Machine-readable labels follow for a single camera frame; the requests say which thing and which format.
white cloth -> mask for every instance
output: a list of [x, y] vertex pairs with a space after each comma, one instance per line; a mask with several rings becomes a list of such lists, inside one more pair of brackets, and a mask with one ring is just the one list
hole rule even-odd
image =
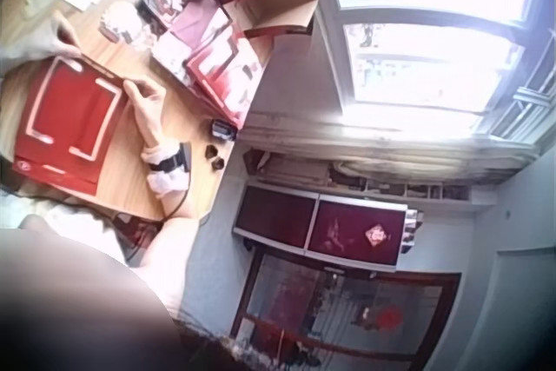
[[0, 190], [0, 229], [17, 228], [26, 215], [40, 215], [61, 236], [84, 243], [126, 265], [116, 232], [85, 209], [16, 197]]
[[[141, 158], [147, 164], [159, 164], [160, 162], [174, 156], [180, 150], [180, 143], [175, 139], [168, 139], [165, 143], [154, 147], [145, 148]], [[149, 187], [161, 199], [170, 191], [187, 191], [189, 188], [189, 173], [184, 167], [178, 167], [165, 173], [163, 171], [151, 171], [147, 175]]]

red box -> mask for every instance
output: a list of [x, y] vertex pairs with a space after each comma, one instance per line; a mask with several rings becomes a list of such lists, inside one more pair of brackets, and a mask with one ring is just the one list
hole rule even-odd
[[39, 182], [94, 195], [127, 102], [122, 83], [87, 58], [57, 56], [45, 62], [19, 123], [14, 169]]

white rectangle outline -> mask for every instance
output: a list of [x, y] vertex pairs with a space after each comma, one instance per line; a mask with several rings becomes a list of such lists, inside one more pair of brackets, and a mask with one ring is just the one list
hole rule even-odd
[[77, 147], [69, 147], [69, 152], [71, 154], [73, 154], [75, 156], [80, 156], [81, 158], [83, 158], [85, 160], [89, 160], [89, 161], [95, 161], [96, 156], [98, 155], [98, 149], [101, 147], [101, 142], [103, 141], [103, 138], [104, 138], [104, 132], [106, 132], [106, 129], [108, 128], [110, 118], [112, 117], [112, 114], [114, 113], [114, 110], [116, 109], [116, 105], [118, 104], [118, 101], [120, 100], [120, 96], [122, 95], [122, 89], [118, 89], [114, 84], [111, 84], [111, 83], [107, 82], [106, 80], [104, 80], [101, 77], [98, 77], [95, 80], [95, 83], [98, 84], [99, 86], [105, 88], [107, 91], [113, 93], [114, 97], [112, 98], [112, 102], [110, 103], [110, 106], [108, 107], [106, 115], [104, 115], [103, 124], [101, 125], [101, 128], [98, 130], [98, 135], [96, 136], [95, 145], [93, 146], [93, 152], [92, 152], [91, 155], [88, 155], [88, 154], [83, 153]]
[[[82, 72], [83, 71], [83, 66], [80, 63], [78, 63], [77, 61], [66, 59], [66, 58], [63, 58], [61, 56], [57, 56], [56, 58], [54, 58], [54, 61], [50, 65], [50, 67], [49, 67], [49, 69], [46, 73], [46, 76], [44, 77], [43, 82], [41, 83], [41, 87], [39, 88], [38, 94], [36, 95], [35, 102], [33, 103], [33, 107], [31, 108], [30, 117], [29, 117], [29, 120], [27, 121], [27, 126], [25, 127], [25, 134], [27, 134], [28, 136], [32, 136], [32, 137], [38, 139], [39, 141], [47, 143], [47, 144], [54, 143], [54, 139], [51, 136], [48, 136], [48, 135], [45, 135], [45, 134], [42, 134], [42, 133], [38, 132], [37, 130], [35, 130], [33, 128], [33, 125], [35, 124], [36, 114], [38, 112], [40, 104], [43, 101], [44, 92], [46, 91], [46, 88], [48, 87], [50, 79], [52, 78], [52, 74], [54, 73], [54, 69], [59, 64], [59, 62], [63, 62], [65, 64], [67, 64], [70, 68], [72, 68], [76, 72]], [[95, 145], [93, 146], [92, 154], [91, 155], [85, 154], [80, 149], [78, 149], [77, 147], [69, 147], [69, 152], [71, 154], [73, 154], [75, 156], [80, 156], [81, 158], [83, 158], [85, 160], [88, 160], [88, 161], [95, 161], [96, 156], [98, 155], [98, 150], [101, 146], [101, 142], [103, 141], [104, 132], [108, 128], [110, 118], [112, 117], [112, 114], [114, 113], [114, 110], [116, 109], [116, 105], [117, 105], [117, 103], [120, 99], [120, 96], [122, 95], [122, 90], [121, 89], [118, 89], [116, 86], [107, 82], [106, 80], [102, 79], [101, 77], [98, 77], [95, 80], [95, 83], [98, 84], [99, 86], [105, 88], [106, 90], [110, 91], [111, 93], [113, 93], [114, 98], [112, 99], [112, 102], [110, 103], [109, 109], [106, 112], [106, 115], [104, 116], [101, 128], [99, 129], [98, 135], [96, 136]]]
[[284, 195], [298, 195], [300, 197], [308, 197], [309, 199], [317, 200], [319, 194], [314, 191], [304, 191], [298, 189], [290, 189], [287, 187], [274, 186], [272, 184], [266, 184], [264, 182], [248, 182], [247, 187], [255, 187], [257, 189], [264, 189], [269, 191], [275, 191], [278, 193], [283, 193]]
[[321, 202], [343, 203], [350, 206], [362, 206], [366, 208], [376, 208], [385, 210], [396, 210], [406, 212], [408, 207], [406, 204], [377, 202], [376, 200], [356, 199], [351, 197], [343, 197], [338, 195], [320, 195]]

hand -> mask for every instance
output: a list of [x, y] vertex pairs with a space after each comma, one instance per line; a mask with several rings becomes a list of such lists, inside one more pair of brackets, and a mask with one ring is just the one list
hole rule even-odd
[[75, 30], [58, 11], [12, 45], [0, 45], [0, 77], [27, 61], [43, 60], [49, 56], [81, 56], [81, 45]]
[[76, 31], [59, 11], [20, 39], [17, 47], [25, 61], [43, 60], [49, 56], [81, 56], [81, 44]]
[[166, 89], [148, 77], [129, 78], [123, 89], [133, 104], [136, 122], [145, 144], [149, 148], [160, 145], [162, 133], [162, 106]]

wooden desk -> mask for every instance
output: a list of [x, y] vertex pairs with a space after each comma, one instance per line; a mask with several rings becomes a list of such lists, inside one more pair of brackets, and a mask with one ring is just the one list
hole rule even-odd
[[[0, 42], [8, 43], [31, 30], [38, 22], [60, 10], [73, 24], [83, 45], [83, 53], [119, 76], [146, 75], [166, 87], [168, 93], [164, 104], [162, 126], [167, 136], [191, 141], [193, 148], [192, 183], [190, 194], [194, 198], [199, 215], [206, 215], [214, 203], [223, 170], [214, 172], [204, 157], [205, 147], [212, 143], [209, 124], [215, 113], [184, 89], [157, 63], [151, 62], [148, 52], [138, 52], [126, 43], [111, 43], [99, 31], [102, 13], [116, 0], [102, 0], [85, 12], [73, 8], [62, 0], [56, 0], [44, 13], [30, 21], [23, 19], [25, 0], [2, 0]], [[126, 0], [135, 3], [137, 0]], [[228, 12], [234, 19], [237, 8]], [[255, 51], [266, 62], [272, 50], [272, 41], [257, 38], [252, 43]], [[13, 161], [17, 126], [27, 97], [29, 81], [37, 68], [27, 63], [8, 74], [2, 86], [0, 103], [0, 154]], [[219, 156], [226, 161], [233, 143], [216, 143]], [[118, 123], [116, 133], [104, 161], [96, 195], [84, 195], [72, 190], [68, 193], [105, 208], [137, 215], [147, 219], [161, 219], [162, 207], [149, 190], [148, 170], [140, 159], [142, 138], [136, 127], [130, 106]]]

